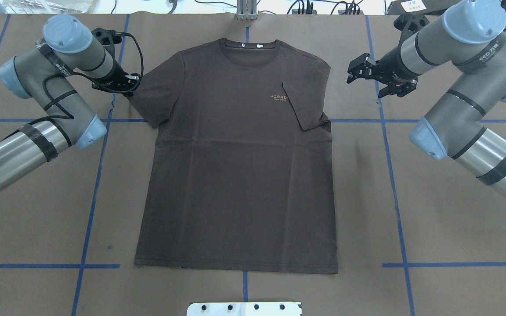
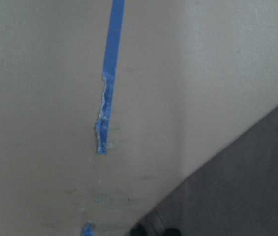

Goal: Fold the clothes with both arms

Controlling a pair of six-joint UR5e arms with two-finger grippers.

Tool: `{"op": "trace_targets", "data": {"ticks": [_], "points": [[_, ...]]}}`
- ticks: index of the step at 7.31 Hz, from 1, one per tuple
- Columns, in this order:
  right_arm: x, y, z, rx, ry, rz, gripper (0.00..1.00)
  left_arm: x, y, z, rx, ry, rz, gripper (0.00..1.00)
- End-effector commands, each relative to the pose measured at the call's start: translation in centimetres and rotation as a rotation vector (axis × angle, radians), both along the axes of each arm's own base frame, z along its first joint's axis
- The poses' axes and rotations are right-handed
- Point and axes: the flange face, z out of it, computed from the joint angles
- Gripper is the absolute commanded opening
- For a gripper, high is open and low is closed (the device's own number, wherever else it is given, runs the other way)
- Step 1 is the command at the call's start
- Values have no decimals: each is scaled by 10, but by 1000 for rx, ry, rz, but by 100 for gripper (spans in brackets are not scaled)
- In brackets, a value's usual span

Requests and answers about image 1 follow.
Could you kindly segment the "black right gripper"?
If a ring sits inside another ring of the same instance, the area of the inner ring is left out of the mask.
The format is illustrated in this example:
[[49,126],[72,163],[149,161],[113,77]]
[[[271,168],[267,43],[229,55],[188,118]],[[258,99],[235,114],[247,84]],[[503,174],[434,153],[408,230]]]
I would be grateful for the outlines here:
[[384,55],[375,63],[370,53],[363,53],[351,60],[347,73],[347,84],[357,79],[371,79],[387,84],[378,92],[378,98],[389,95],[404,97],[410,94],[416,89],[416,81],[411,80],[418,77],[418,74],[405,66],[401,55]]

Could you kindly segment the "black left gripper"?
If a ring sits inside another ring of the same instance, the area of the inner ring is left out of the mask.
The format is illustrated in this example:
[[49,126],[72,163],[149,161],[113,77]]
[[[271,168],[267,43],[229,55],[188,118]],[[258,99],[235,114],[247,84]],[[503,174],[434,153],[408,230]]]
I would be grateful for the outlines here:
[[133,95],[141,83],[142,74],[127,73],[121,66],[113,66],[109,74],[103,78],[95,79],[92,88],[108,93],[120,93],[122,95]]

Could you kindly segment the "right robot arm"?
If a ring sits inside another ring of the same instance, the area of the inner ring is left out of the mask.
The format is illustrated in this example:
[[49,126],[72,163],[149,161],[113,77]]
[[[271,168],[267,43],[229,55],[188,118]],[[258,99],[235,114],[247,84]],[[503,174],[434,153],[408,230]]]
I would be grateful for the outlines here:
[[499,0],[462,0],[429,22],[404,14],[394,22],[399,44],[375,61],[365,53],[349,64],[347,83],[371,79],[378,92],[403,97],[418,77],[451,62],[462,75],[419,120],[410,140],[436,160],[450,157],[506,197],[506,140],[483,117],[506,103],[506,11]]

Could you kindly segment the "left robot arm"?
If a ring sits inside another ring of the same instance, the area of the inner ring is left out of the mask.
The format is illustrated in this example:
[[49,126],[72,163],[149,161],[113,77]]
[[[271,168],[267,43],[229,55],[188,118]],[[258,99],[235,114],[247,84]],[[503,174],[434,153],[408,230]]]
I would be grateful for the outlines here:
[[0,141],[0,192],[71,146],[85,149],[107,132],[98,115],[68,81],[90,80],[95,90],[132,96],[142,80],[115,57],[128,32],[90,30],[77,17],[57,14],[30,50],[0,66],[0,80],[15,96],[34,99],[46,116],[27,122]]

